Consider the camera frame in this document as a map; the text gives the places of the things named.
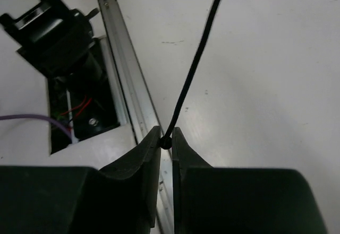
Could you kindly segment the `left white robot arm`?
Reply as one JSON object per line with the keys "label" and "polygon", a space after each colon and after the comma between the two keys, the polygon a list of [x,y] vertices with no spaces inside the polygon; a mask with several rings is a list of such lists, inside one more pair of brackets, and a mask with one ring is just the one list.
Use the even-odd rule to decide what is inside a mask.
{"label": "left white robot arm", "polygon": [[90,20],[98,13],[95,8],[85,15],[62,0],[39,0],[16,19],[3,12],[1,26],[20,44],[17,52],[42,75],[83,89],[105,79],[90,52],[96,42]]}

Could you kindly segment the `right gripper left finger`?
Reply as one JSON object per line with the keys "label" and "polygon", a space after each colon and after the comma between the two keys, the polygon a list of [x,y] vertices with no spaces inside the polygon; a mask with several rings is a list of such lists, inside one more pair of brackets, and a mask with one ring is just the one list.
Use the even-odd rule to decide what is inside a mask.
{"label": "right gripper left finger", "polygon": [[161,149],[153,127],[133,149],[92,167],[1,167],[1,233],[149,233]]}

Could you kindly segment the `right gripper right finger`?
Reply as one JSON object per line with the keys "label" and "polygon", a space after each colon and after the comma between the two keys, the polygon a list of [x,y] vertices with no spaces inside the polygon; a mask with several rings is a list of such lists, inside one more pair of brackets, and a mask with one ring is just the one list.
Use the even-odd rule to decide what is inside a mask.
{"label": "right gripper right finger", "polygon": [[311,187],[294,169],[217,168],[173,130],[176,233],[326,233]]}

